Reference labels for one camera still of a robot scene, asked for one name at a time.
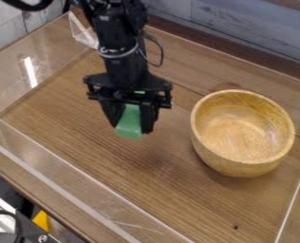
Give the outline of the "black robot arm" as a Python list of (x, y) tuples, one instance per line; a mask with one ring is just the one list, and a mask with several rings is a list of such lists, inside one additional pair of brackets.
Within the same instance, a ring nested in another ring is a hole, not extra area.
[(148, 9), (141, 0), (78, 0), (98, 37), (97, 52), (106, 71), (88, 75), (88, 97), (100, 102), (112, 126), (130, 105), (138, 108), (140, 132), (153, 132), (160, 111), (172, 107), (173, 84), (149, 70), (145, 31)]

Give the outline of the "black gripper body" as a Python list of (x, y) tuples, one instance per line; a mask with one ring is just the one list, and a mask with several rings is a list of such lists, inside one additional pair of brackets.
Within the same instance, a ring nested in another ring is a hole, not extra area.
[(106, 71), (85, 77), (88, 96), (105, 110), (122, 110), (128, 104), (172, 107), (172, 83), (149, 70), (145, 47), (98, 48)]

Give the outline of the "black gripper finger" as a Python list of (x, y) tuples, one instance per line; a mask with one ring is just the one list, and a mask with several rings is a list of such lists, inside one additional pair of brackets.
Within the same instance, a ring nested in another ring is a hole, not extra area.
[(140, 106), (140, 122), (141, 131), (144, 134), (149, 134), (154, 130), (154, 124), (160, 116), (160, 108), (154, 103), (144, 103)]
[(101, 101), (101, 106), (112, 126), (117, 126), (125, 112), (126, 104), (118, 101)]

